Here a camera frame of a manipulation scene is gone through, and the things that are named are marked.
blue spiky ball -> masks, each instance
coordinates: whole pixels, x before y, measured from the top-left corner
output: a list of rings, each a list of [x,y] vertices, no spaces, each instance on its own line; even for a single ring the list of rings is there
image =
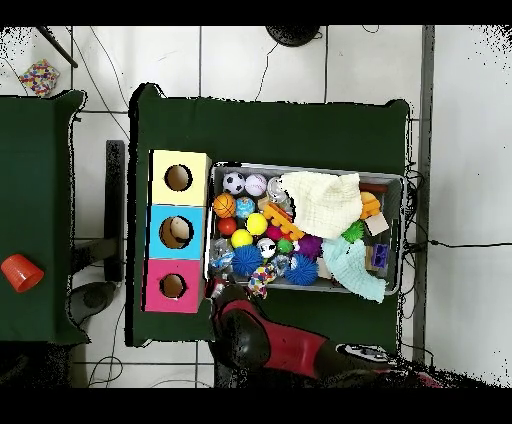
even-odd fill
[[[263,265],[263,256],[260,249],[252,244],[237,247],[231,265],[238,275],[249,277],[256,268]]]
[[[293,255],[290,268],[284,273],[285,278],[298,286],[310,286],[318,277],[318,265],[307,256]]]

orange cup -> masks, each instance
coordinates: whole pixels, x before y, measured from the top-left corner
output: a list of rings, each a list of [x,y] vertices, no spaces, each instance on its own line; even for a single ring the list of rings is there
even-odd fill
[[[44,272],[30,262],[25,256],[15,254],[9,256],[1,265],[9,283],[18,293],[34,287],[44,276]]]

soccer ball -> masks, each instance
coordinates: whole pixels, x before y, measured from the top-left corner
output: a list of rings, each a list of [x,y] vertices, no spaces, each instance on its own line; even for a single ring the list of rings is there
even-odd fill
[[[276,244],[269,238],[261,239],[257,243],[258,249],[260,249],[261,256],[265,259],[269,259],[276,253]]]
[[[238,172],[230,172],[224,175],[222,187],[229,194],[239,194],[245,187],[245,178]]]

orange ball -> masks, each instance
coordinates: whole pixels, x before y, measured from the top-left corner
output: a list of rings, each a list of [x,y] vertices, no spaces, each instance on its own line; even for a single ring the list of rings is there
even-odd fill
[[[213,201],[213,210],[220,218],[235,216],[235,199],[229,193],[219,194]]]

orange toy block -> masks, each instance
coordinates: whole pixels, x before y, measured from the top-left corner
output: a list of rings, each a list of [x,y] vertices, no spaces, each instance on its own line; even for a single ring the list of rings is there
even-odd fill
[[[360,219],[366,219],[369,216],[377,215],[380,212],[380,202],[377,198],[367,191],[361,192],[361,201],[363,202],[363,212]]]
[[[263,216],[271,219],[272,225],[280,227],[283,234],[290,234],[293,241],[297,241],[304,237],[304,233],[292,224],[290,216],[279,206],[269,203],[263,210]]]

